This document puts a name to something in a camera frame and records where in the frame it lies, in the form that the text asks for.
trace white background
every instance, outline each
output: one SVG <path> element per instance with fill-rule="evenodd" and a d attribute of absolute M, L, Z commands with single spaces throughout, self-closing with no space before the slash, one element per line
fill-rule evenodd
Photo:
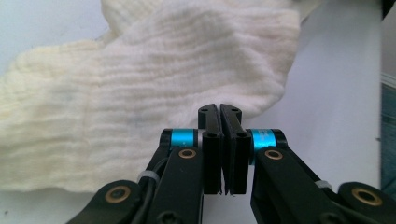
<path fill-rule="evenodd" d="M 107 25 L 99 4 L 2 1 L 0 73 L 27 49 L 100 36 Z M 336 189 L 347 181 L 379 185 L 380 14 L 372 0 L 325 1 L 303 24 L 284 98 L 244 121 L 246 128 L 281 129 Z M 0 223 L 65 223 L 91 196 L 61 189 L 0 192 Z M 255 223 L 249 198 L 205 196 L 204 223 Z"/>

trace white towel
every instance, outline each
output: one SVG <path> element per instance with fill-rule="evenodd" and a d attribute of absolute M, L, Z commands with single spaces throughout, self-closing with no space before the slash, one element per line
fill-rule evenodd
<path fill-rule="evenodd" d="M 135 180 L 164 128 L 208 104 L 262 113 L 284 92 L 287 0 L 103 0 L 111 32 L 23 53 L 0 77 L 0 189 L 96 191 Z"/>

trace white muslin cloth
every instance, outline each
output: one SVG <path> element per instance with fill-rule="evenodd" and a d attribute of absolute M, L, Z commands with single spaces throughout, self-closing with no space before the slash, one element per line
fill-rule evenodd
<path fill-rule="evenodd" d="M 0 189 L 96 191 L 146 169 L 197 109 L 260 115 L 284 93 L 300 17 L 287 0 L 102 0 L 110 32 L 20 55 L 0 77 Z"/>

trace cable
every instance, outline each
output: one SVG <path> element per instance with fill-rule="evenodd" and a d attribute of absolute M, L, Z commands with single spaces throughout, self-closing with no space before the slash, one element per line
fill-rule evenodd
<path fill-rule="evenodd" d="M 167 162 L 168 162 L 168 158 L 164 158 L 160 160 L 154 166 L 152 172 L 158 175 L 158 173 L 166 165 Z M 145 190 L 146 194 L 143 204 L 140 206 L 139 210 L 134 215 L 131 224 L 143 224 L 144 221 L 146 220 L 147 214 L 149 212 L 149 207 L 151 206 L 152 199 L 154 198 L 155 189 L 158 187 L 158 184 L 156 182 L 157 180 L 150 176 L 142 176 L 142 178 L 140 179 L 139 185 L 142 187 L 142 189 L 143 187 L 147 186 L 147 189 Z"/>

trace crumpled fabric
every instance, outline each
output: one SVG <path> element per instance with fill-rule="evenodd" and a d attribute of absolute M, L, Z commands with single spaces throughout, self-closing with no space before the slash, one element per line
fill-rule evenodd
<path fill-rule="evenodd" d="M 229 104 L 252 118 L 285 91 L 300 31 L 287 0 L 102 0 L 99 40 L 20 55 L 0 77 L 0 189 L 136 181 L 164 128 Z"/>

